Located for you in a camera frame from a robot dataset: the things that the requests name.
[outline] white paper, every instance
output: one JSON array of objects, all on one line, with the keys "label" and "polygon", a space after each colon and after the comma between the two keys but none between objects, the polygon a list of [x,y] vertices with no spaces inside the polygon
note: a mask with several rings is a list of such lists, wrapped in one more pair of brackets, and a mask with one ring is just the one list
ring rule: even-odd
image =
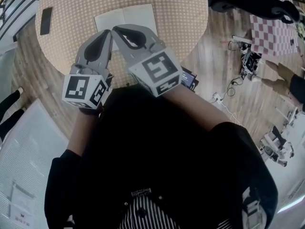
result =
[{"label": "white paper", "polygon": [[11,222],[24,229],[32,229],[34,224],[34,208],[35,199],[14,186],[10,202]]},{"label": "white paper", "polygon": [[[157,28],[151,4],[136,5],[124,9],[112,10],[96,17],[95,24],[98,32],[112,30],[116,25],[135,24],[150,28],[156,35]],[[118,50],[118,46],[113,42],[112,51]]]}]

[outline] white cable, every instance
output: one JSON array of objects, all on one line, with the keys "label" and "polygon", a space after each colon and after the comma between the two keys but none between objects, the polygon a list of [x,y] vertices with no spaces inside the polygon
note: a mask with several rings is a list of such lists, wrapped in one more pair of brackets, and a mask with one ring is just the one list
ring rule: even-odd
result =
[{"label": "white cable", "polygon": [[235,124],[241,125],[240,122],[237,120],[237,114],[236,114],[235,112],[234,112],[234,113],[231,113],[231,112],[228,110],[227,106],[225,106],[223,103],[221,103],[221,104],[222,104],[223,107],[226,108],[226,110],[228,111],[228,113],[231,115],[230,120],[231,120],[231,118],[233,117],[233,118],[235,119]]}]

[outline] black phone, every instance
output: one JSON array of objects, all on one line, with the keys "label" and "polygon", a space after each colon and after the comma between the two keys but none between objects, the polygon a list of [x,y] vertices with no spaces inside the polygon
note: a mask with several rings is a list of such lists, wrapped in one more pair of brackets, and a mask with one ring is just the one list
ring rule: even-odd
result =
[{"label": "black phone", "polygon": [[40,36],[47,35],[50,33],[52,12],[53,8],[46,8],[42,11]]}]

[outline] wooden floor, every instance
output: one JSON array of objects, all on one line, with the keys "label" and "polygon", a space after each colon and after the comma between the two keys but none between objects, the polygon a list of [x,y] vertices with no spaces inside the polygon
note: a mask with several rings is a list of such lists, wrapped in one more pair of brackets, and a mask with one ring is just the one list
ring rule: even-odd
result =
[{"label": "wooden floor", "polygon": [[[204,36],[182,63],[198,74],[200,84],[197,93],[204,99],[211,100],[215,92],[222,96],[229,82],[238,77],[241,54],[239,51],[229,51],[227,42],[232,35],[244,36],[248,29],[250,19],[245,12],[235,10],[222,14],[209,11],[208,28]],[[301,73],[302,59],[297,53],[274,60],[287,65],[297,74]],[[11,108],[9,114],[40,98],[58,127],[69,138],[76,110],[61,100],[63,75],[44,57],[36,38],[34,21],[30,22],[19,36],[14,64],[12,90],[22,86],[25,94]],[[276,73],[265,65],[260,66],[259,73],[265,78],[277,78]],[[226,96],[224,104],[232,113],[236,113],[237,119],[248,129],[255,143],[259,143],[272,125],[277,125],[278,128],[283,126],[284,118],[275,111],[275,107],[286,114],[291,106],[278,94],[261,83],[252,83],[248,79],[245,79],[243,85],[236,86],[235,90],[235,96]],[[224,107],[219,107],[224,112],[227,111]]]}]

